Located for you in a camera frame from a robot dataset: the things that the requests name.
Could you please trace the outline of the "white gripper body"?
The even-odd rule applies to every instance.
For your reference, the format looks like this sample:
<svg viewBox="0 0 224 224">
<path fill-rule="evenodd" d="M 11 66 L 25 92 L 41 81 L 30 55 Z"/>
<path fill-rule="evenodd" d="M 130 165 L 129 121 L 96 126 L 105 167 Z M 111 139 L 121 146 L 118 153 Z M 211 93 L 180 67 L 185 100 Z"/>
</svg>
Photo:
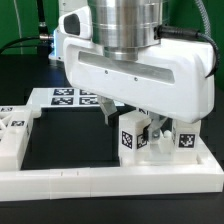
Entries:
<svg viewBox="0 0 224 224">
<path fill-rule="evenodd" d="M 64 65 L 76 88 L 172 119 L 194 123 L 214 107 L 214 61 L 207 43 L 163 39 L 138 60 L 115 61 L 87 40 L 64 40 Z"/>
</svg>

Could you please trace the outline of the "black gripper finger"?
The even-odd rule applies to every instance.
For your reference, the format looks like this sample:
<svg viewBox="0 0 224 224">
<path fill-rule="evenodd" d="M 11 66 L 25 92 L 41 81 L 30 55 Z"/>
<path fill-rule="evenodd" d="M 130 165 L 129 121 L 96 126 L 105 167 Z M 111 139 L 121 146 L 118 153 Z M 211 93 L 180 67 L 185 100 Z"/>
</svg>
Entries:
<svg viewBox="0 0 224 224">
<path fill-rule="evenodd" d="M 105 124 L 108 126 L 114 126 L 118 115 L 114 101 L 103 96 L 97 96 L 97 101 L 104 113 Z"/>
<path fill-rule="evenodd" d="M 148 127 L 148 140 L 152 143 L 160 138 L 160 129 L 167 121 L 167 117 L 150 112 L 149 118 L 151 119 L 151 123 Z"/>
</svg>

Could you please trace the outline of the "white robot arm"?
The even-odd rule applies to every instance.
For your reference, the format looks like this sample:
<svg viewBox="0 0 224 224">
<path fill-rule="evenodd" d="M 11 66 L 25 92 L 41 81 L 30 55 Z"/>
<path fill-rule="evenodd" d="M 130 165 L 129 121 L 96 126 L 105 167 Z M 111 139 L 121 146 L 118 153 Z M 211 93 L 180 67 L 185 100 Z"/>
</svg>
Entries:
<svg viewBox="0 0 224 224">
<path fill-rule="evenodd" d="M 213 39 L 166 24 L 167 0 L 87 0 L 60 18 L 70 84 L 98 96 L 110 121 L 117 101 L 144 109 L 157 139 L 166 119 L 195 123 L 214 106 L 219 53 Z"/>
</svg>

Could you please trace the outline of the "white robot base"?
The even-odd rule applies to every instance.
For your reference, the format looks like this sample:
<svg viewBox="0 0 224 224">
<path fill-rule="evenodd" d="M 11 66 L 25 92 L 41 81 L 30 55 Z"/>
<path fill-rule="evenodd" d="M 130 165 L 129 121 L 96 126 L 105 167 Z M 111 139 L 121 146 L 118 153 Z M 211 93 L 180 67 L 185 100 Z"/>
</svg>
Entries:
<svg viewBox="0 0 224 224">
<path fill-rule="evenodd" d="M 49 62 L 54 67 L 64 67 L 64 54 L 63 54 L 63 42 L 65 39 L 65 35 L 61 32 L 59 27 L 53 32 L 53 50 L 49 54 Z"/>
</svg>

